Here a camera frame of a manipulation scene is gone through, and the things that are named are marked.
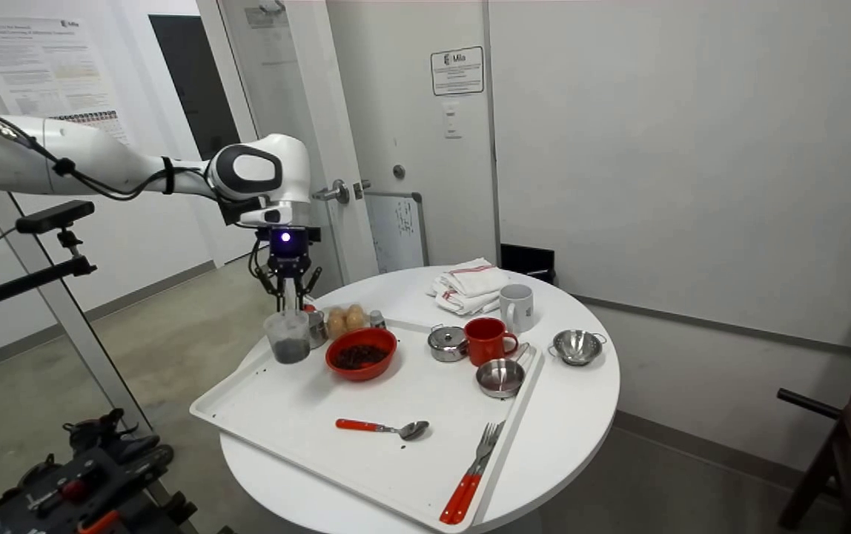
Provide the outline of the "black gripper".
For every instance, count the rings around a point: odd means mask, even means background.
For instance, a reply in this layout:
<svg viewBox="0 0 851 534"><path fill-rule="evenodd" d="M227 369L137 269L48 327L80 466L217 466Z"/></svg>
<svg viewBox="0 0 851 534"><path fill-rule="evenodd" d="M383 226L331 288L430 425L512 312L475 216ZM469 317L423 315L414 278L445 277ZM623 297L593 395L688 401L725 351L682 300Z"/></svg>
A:
<svg viewBox="0 0 851 534"><path fill-rule="evenodd" d="M276 312L284 312L288 302L303 312L303 294L321 278L321 268L307 256L307 247L316 239L321 231L307 226L263 226L255 231L245 268L276 297Z"/></svg>

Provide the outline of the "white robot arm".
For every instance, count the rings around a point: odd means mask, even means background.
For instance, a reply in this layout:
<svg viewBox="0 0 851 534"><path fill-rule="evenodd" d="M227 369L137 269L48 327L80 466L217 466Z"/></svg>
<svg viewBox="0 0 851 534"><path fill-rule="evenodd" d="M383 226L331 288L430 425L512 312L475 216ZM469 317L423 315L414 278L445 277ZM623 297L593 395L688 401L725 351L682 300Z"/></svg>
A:
<svg viewBox="0 0 851 534"><path fill-rule="evenodd" d="M211 159L143 153L113 134L77 121L0 116L0 191L39 195L97 192L132 202L146 191L202 195L220 204L227 226L255 229L270 262L252 274L281 305L303 305L312 268L307 150L297 137L270 134L227 143Z"/></svg>

